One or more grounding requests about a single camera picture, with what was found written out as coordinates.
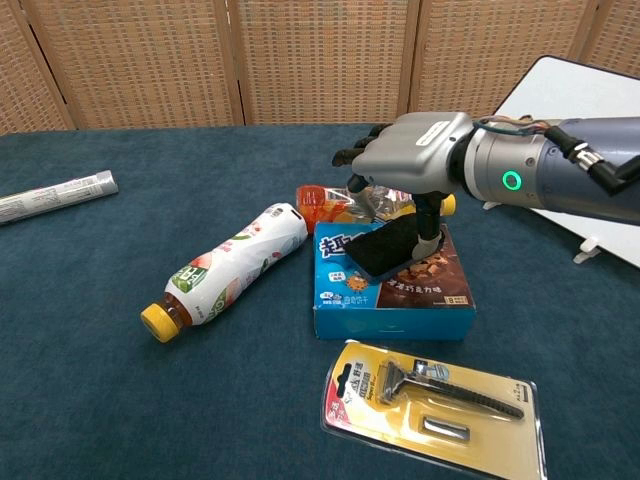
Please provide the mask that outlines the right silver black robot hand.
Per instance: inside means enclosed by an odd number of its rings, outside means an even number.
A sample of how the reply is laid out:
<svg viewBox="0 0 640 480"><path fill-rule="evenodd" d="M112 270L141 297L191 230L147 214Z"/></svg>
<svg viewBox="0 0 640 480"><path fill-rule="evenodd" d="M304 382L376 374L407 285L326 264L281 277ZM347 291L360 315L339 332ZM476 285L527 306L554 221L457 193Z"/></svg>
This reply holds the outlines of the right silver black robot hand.
<svg viewBox="0 0 640 480"><path fill-rule="evenodd" d="M421 260L437 250L441 239L440 210L458 181L449 172L451 154L473 130L464 112L413 112L391 124L377 125L369 135L334 154L332 165L349 165L347 191L367 217L376 217L366 193L382 186L412 196L417 232L410 242L412 258Z"/></svg>

